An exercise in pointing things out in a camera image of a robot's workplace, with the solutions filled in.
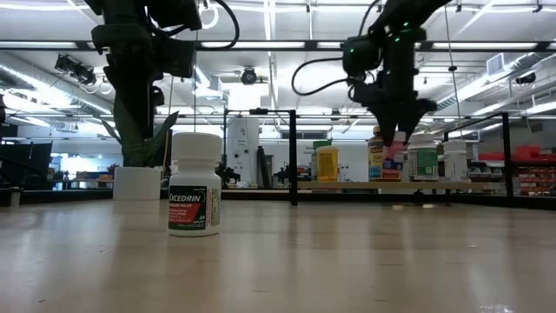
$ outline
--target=ceiling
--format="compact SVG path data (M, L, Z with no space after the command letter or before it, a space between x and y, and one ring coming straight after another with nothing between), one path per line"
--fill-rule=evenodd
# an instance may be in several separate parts
M356 35L363 14L369 0L276 0L275 10L266 12L265 2L272 8L272 0L234 0L227 3L234 10L241 28L241 40L337 40L343 41ZM447 10L450 39L455 41L552 41L556 38L556 0L542 0L543 10L533 13L535 0L461 0L450 3ZM311 12L307 13L306 5L310 4ZM455 5L461 3L464 10L456 12ZM91 39L90 31L103 22L91 10L68 10L70 6L85 5L78 0L0 0L0 40L59 40L72 41ZM56 6L58 10L47 10L49 6ZM184 31L178 35L184 40L230 40L233 24L222 8L219 9L219 20L216 25L198 32ZM209 23L210 12L202 14L204 23ZM369 16L370 24L379 15L373 10ZM265 18L273 23L265 23ZM439 10L424 24L427 29L428 40L447 40L447 25L444 10ZM59 77L54 70L58 53L53 51L7 51L11 57L25 61L30 69ZM94 67L98 76L103 75L106 65L105 56L94 52L68 53L79 62ZM441 101L453 94L453 77L448 67L453 62L458 66L455 72L455 82L458 88L474 82L484 75L486 61L497 53L418 53L416 66L420 74L415 78L415 89L420 97L429 97ZM507 55L508 59L521 57L523 53ZM258 76L269 76L269 59L275 61L277 85L276 107L280 109L298 109L321 114L329 113L331 109L343 109L342 113L364 112L358 110L359 104L349 103L346 84L340 83L310 97L298 97L291 90L291 77L295 69L302 63L320 57L340 57L340 52L272 52L269 58L266 51L202 51L197 54L196 63L205 74L216 75L224 82L224 89L233 88L238 82L237 73L245 67L254 67ZM472 114L474 111L488 105L498 103L510 97L538 88L553 81L553 59L543 64L537 64L536 85L519 86L515 83L510 87L513 79L508 77L496 81L496 84L484 92L474 92L470 97L460 99L460 114ZM299 90L308 91L323 84L344 78L340 62L318 63L303 70L297 77L296 86ZM210 105L216 111L222 111L221 99L207 99L193 94L193 84L190 80L181 81L179 78L165 77L160 85L165 93L169 107ZM112 103L115 92L104 83L98 88L96 85L88 88L89 93L99 101ZM77 90L79 86L70 77L62 77L54 88L63 90ZM263 97L262 106L269 107L270 98ZM439 113L455 111L447 108Z

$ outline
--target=wooden shelf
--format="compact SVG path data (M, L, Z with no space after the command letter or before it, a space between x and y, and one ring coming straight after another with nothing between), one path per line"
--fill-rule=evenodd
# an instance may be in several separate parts
M339 183L339 182L298 182L300 189L311 190L368 190L368 189L409 189L409 190L505 190L503 183L397 183L397 182L368 182L368 183Z

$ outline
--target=white container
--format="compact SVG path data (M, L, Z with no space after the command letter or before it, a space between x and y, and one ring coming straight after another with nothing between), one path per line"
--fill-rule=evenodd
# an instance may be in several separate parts
M446 182L468 182L467 149L464 140L450 140L444 146L444 172Z
M220 227L222 180L215 173L222 157L216 135L178 133L172 138L172 159L178 173L170 178L168 233L209 236Z
M413 134L407 146L409 180L438 182L438 153L434 135Z
M160 182L159 169L118 167L114 172L112 197L118 201L160 200Z

